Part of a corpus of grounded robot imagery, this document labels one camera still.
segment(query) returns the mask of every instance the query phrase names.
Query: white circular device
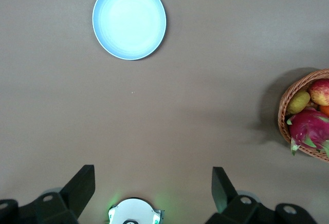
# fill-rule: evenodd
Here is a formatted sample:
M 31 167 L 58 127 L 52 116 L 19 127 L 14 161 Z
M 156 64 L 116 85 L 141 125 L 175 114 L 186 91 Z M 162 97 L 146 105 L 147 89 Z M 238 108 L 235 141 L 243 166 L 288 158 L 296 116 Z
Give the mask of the white circular device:
M 109 224 L 160 224 L 161 217 L 145 201 L 129 198 L 108 211 Z
M 166 31 L 161 0 L 96 0 L 93 28 L 102 47 L 124 60 L 150 55 Z

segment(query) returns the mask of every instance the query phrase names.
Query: fruit basket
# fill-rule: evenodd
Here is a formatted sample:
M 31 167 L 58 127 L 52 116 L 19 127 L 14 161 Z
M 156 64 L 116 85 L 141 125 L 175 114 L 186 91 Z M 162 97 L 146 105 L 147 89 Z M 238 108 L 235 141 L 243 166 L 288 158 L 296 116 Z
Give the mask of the fruit basket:
M 296 92 L 298 92 L 299 90 L 308 90 L 309 86 L 315 80 L 318 79 L 329 79 L 329 69 L 314 71 L 309 75 L 303 77 L 302 79 L 298 80 L 287 89 L 287 91 L 283 94 L 280 100 L 278 125 L 283 138 L 288 143 L 290 143 L 291 141 L 291 135 L 289 132 L 288 125 L 286 123 L 287 117 L 290 116 L 290 113 L 287 111 L 288 103 L 290 102 L 294 94 L 296 94 Z M 320 152 L 315 148 L 305 147 L 299 147 L 299 150 L 322 161 L 329 162 L 329 158 L 327 157 L 325 152 Z

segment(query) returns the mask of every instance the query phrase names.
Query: plate rim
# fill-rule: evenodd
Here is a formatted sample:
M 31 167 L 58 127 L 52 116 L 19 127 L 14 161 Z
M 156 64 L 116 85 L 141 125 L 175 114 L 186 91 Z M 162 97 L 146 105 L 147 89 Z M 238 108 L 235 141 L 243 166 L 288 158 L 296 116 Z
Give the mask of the plate rim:
M 129 60 L 129 61 L 134 61 L 134 60 L 141 60 L 149 55 L 151 55 L 154 51 L 156 51 L 158 49 L 158 47 L 160 46 L 160 44 L 162 43 L 163 39 L 165 38 L 165 34 L 166 34 L 166 30 L 167 30 L 167 15 L 166 15 L 166 10 L 163 6 L 163 3 L 161 0 L 157 0 L 159 2 L 159 4 L 161 5 L 161 10 L 163 11 L 163 18 L 164 18 L 164 25 L 163 25 L 163 34 L 161 35 L 161 40 L 159 40 L 159 42 L 156 44 L 156 47 L 154 49 L 152 49 L 150 52 L 148 52 L 147 54 L 143 54 L 143 56 L 141 57 L 133 57 L 133 58 L 124 58 L 124 57 L 120 57 L 118 55 L 115 55 L 113 52 L 110 52 L 100 41 L 96 31 L 95 31 L 95 20 L 94 20 L 94 14 L 95 14 L 95 9 L 96 9 L 96 6 L 97 6 L 97 3 L 98 3 L 99 0 L 96 0 L 95 1 L 95 4 L 94 4 L 94 8 L 93 8 L 93 15 L 92 15 L 92 22 L 93 22 L 93 30 L 94 30 L 94 34 L 99 42 L 99 44 L 108 52 L 110 53 L 111 55 L 113 55 L 114 57 L 117 57 L 119 59 L 122 59 L 122 60 Z

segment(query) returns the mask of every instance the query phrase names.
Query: black mechanical arm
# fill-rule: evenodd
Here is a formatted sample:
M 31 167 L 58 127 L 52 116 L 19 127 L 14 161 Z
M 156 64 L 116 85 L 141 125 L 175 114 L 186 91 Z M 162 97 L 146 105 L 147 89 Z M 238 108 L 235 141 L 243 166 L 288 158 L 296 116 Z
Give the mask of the black mechanical arm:
M 213 168 L 211 189 L 218 212 L 206 224 L 316 224 L 297 205 L 282 203 L 273 211 L 239 195 L 222 167 Z M 22 207 L 13 199 L 0 200 L 0 224 L 78 224 L 94 192 L 95 169 L 85 165 L 59 193 L 44 194 Z

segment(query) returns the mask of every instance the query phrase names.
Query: orange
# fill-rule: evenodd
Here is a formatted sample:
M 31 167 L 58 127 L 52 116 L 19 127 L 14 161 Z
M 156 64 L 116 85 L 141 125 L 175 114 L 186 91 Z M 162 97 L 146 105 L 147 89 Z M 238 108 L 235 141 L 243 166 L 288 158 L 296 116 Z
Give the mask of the orange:
M 320 106 L 320 112 L 329 116 L 329 106 Z

